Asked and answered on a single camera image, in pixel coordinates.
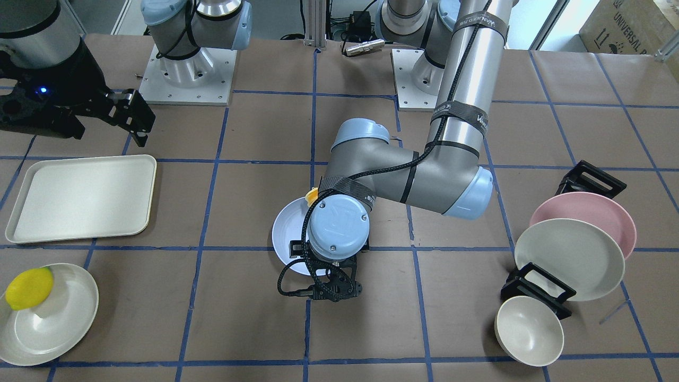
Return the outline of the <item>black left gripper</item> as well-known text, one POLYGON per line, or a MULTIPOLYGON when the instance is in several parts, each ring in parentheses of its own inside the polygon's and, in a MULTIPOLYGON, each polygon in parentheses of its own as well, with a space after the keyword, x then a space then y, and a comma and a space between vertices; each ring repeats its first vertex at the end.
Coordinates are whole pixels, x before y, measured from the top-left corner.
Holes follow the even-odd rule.
POLYGON ((315 273, 321 271, 329 281, 322 282, 318 276, 313 276, 314 283, 306 289, 289 292, 291 297, 310 297, 314 300, 328 299, 338 302, 342 299, 358 297, 363 291, 362 286, 355 281, 358 254, 354 254, 339 262, 323 261, 312 250, 310 242, 291 241, 290 254, 295 258, 289 266, 303 263, 304 268, 311 268, 315 273))

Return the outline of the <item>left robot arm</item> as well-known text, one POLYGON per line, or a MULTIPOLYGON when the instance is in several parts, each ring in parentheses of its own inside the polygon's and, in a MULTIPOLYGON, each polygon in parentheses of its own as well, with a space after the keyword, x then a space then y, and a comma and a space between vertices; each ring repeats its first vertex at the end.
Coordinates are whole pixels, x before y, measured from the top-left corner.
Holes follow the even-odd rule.
POLYGON ((390 142, 372 119, 351 118, 337 131, 317 194, 308 193, 299 232, 287 237, 291 261, 277 283, 285 297, 340 301, 357 297, 358 254, 367 248, 378 198, 475 220, 489 205, 493 176, 478 159, 515 1, 381 2, 376 30, 431 58, 437 97, 424 122, 422 152, 390 142))

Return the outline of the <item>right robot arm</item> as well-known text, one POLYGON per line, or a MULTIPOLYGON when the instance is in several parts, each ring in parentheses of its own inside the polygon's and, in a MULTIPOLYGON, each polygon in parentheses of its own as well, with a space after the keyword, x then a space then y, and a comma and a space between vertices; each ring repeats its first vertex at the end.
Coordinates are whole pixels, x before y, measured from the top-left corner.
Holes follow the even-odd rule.
POLYGON ((252 7, 245 1, 2 1, 2 130, 83 137, 79 117, 101 119, 144 147, 162 90, 199 102, 228 92, 216 50, 248 47, 252 7), (143 34, 155 51, 141 90, 116 91, 85 43, 87 32, 143 34))

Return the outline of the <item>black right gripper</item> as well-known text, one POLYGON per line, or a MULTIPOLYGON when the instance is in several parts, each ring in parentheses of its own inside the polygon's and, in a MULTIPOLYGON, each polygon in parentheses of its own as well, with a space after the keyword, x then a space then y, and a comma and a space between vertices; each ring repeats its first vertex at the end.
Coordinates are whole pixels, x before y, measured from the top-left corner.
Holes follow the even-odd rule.
POLYGON ((112 92, 83 40, 68 59, 48 68, 20 68, 2 52, 2 79, 16 80, 1 96, 3 131, 80 140, 78 116, 102 119, 145 147, 156 116, 136 89, 112 92))

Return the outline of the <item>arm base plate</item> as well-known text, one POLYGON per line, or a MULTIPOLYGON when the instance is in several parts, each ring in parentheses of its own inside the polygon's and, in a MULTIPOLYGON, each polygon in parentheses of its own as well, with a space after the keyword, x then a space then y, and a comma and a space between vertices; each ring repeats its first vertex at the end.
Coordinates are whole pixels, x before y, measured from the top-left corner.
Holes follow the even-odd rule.
POLYGON ((430 63, 425 50, 392 50, 398 106, 405 111, 432 111, 444 69, 430 63))
POLYGON ((153 47, 139 88, 148 104, 228 106, 238 51, 202 48, 185 60, 157 53, 153 47))

